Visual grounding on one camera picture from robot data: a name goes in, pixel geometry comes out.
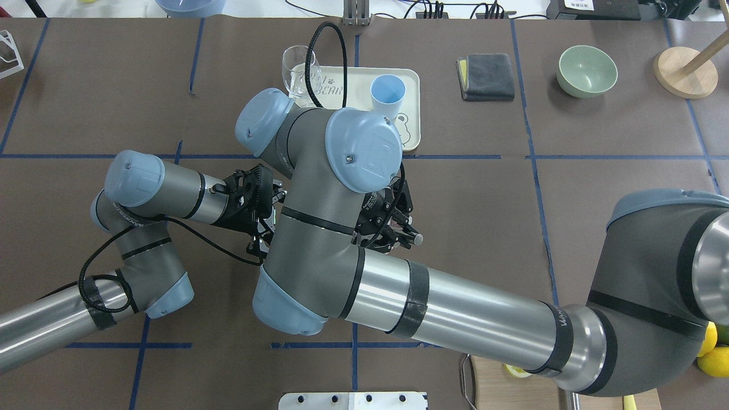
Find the wooden cutting board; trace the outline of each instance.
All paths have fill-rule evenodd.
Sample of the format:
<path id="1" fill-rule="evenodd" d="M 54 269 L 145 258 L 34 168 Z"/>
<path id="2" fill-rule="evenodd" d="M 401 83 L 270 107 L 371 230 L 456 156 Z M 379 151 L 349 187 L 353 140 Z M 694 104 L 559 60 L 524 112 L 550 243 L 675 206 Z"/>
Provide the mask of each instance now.
<path id="1" fill-rule="evenodd" d="M 478 410 L 556 410 L 558 388 L 546 377 L 519 379 L 500 362 L 473 357 Z M 661 410 L 656 389 L 635 395 L 638 410 Z M 623 410 L 623 398 L 580 396 L 582 410 Z"/>

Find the light blue plastic cup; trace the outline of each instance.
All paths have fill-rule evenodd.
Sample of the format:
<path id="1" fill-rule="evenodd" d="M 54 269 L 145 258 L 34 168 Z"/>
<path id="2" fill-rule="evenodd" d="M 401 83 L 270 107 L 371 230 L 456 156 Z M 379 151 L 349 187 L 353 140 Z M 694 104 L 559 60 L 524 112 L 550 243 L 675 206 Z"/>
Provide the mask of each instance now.
<path id="1" fill-rule="evenodd" d="M 384 74 L 372 81 L 372 111 L 394 120 L 405 97 L 405 83 L 397 75 Z"/>
<path id="2" fill-rule="evenodd" d="M 225 0 L 155 0 L 170 17 L 203 18 L 223 12 Z"/>
<path id="3" fill-rule="evenodd" d="M 570 96 L 597 97 L 617 82 L 615 62 L 604 51 L 589 45 L 568 48 L 559 58 L 557 81 Z"/>

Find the yellow knife handle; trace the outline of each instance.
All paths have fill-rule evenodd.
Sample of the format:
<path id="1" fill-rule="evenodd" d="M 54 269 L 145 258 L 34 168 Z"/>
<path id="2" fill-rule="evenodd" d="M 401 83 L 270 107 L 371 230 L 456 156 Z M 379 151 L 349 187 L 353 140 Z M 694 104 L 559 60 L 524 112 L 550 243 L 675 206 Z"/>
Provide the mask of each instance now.
<path id="1" fill-rule="evenodd" d="M 623 410 L 637 410 L 636 398 L 633 395 L 623 396 Z"/>

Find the white label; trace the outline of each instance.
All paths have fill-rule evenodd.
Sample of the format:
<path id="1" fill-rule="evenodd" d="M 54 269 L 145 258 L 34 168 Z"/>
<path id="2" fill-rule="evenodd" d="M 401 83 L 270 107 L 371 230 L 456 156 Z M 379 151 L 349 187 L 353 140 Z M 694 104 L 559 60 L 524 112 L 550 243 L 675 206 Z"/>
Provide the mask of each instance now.
<path id="1" fill-rule="evenodd" d="M 592 0 L 564 0 L 564 6 L 568 9 L 595 11 Z"/>

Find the robotic arm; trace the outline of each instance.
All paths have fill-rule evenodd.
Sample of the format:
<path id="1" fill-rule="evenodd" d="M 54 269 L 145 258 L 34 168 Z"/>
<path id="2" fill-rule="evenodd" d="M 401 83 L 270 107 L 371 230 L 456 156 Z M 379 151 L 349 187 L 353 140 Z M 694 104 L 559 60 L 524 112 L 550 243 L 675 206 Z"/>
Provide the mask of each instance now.
<path id="1" fill-rule="evenodd" d="M 421 240 L 409 225 L 412 206 L 387 202 L 402 148 L 381 115 L 299 108 L 269 89 L 246 105 L 235 134 L 292 181 L 276 234 L 265 233 L 270 249 L 253 300 L 257 317 L 277 330 L 313 335 L 339 317 L 517 365 L 564 390 L 619 396 L 673 379 L 695 358 L 706 321 L 729 323 L 729 199 L 681 190 L 625 197 L 608 225 L 587 306 L 561 308 L 358 246 L 357 233 L 377 219 L 363 204 L 380 197 L 403 213 L 389 231 L 391 243 Z M 262 239 L 258 221 L 273 202 L 264 198 L 283 199 L 265 171 L 221 181 L 151 155 L 127 155 L 114 161 L 92 212 L 112 233 L 141 225 L 117 242 L 123 255 L 132 254 L 117 275 L 129 282 L 136 308 L 110 314 L 113 320 L 142 309 L 166 314 L 192 297 L 156 216 L 238 226 Z M 260 187 L 256 194 L 238 193 L 247 177 L 256 182 L 249 189 Z M 249 223 L 233 222 L 240 220 Z M 116 282 L 98 283 L 105 306 L 130 297 Z M 92 310 L 70 289 L 1 316 L 0 370 L 101 328 Z"/>

